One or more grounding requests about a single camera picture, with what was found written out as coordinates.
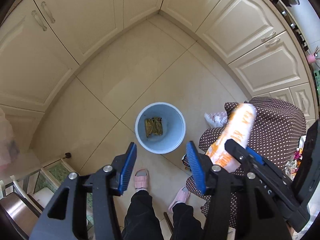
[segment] person's leg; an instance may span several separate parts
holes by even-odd
[[[131,198],[131,204],[124,219],[122,238],[124,240],[164,240],[160,222],[152,207],[152,197],[147,191],[148,174],[146,170],[137,172],[135,186],[137,192]]]
[[[186,205],[190,192],[182,187],[169,207],[173,212],[173,240],[198,240],[202,236],[201,223],[193,216],[193,207]]]

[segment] pink sandal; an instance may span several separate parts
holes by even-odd
[[[182,201],[182,202],[186,202],[187,199],[190,196],[190,192],[189,191],[183,191],[182,189],[184,189],[186,186],[183,186],[177,193],[176,197],[174,198],[174,200],[172,201],[171,205],[169,206],[168,210],[169,212],[173,213],[172,208],[174,207],[174,205],[177,203],[177,201]]]
[[[146,176],[134,176],[134,187],[136,189],[139,188],[148,188],[149,187],[149,171],[147,169],[140,169],[136,172],[136,174],[139,171],[146,171],[147,175]]]

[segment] brown polka dot cloth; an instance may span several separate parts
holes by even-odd
[[[283,169],[287,160],[294,154],[299,145],[299,139],[306,134],[306,120],[300,109],[291,103],[267,97],[256,97],[249,102],[255,106],[257,117],[248,141],[248,146],[263,157],[272,161],[278,168]],[[228,117],[238,103],[225,103],[224,108]],[[204,152],[214,143],[224,127],[211,128],[200,138],[199,148]],[[189,166],[187,156],[182,161]],[[233,174],[243,175],[241,166]],[[207,202],[201,207],[201,212],[207,216],[210,196],[201,195],[196,189],[193,177],[187,179],[188,190]],[[229,226],[236,228],[236,195],[231,195],[231,216]]]

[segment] silver screw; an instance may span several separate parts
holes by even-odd
[[[254,174],[253,172],[248,172],[248,173],[247,173],[247,177],[248,177],[249,179],[254,179],[254,178],[256,177],[256,174]]]
[[[104,167],[103,167],[103,171],[104,171],[104,172],[110,172],[110,171],[112,171],[112,166],[111,166],[111,165],[106,165],[106,166],[104,166]]]
[[[211,169],[215,172],[221,171],[221,167],[219,165],[213,165]]]
[[[72,172],[68,175],[69,179],[75,179],[77,177],[77,174],[75,172]]]

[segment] foot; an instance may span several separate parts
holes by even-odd
[[[147,169],[140,169],[137,171],[136,175],[134,176],[134,186],[135,186],[136,192],[138,192],[139,190],[148,191],[149,172]]]
[[[169,206],[169,212],[173,213],[172,208],[178,203],[185,203],[190,196],[190,192],[188,191],[186,186],[183,186],[177,193],[176,197],[172,201]]]

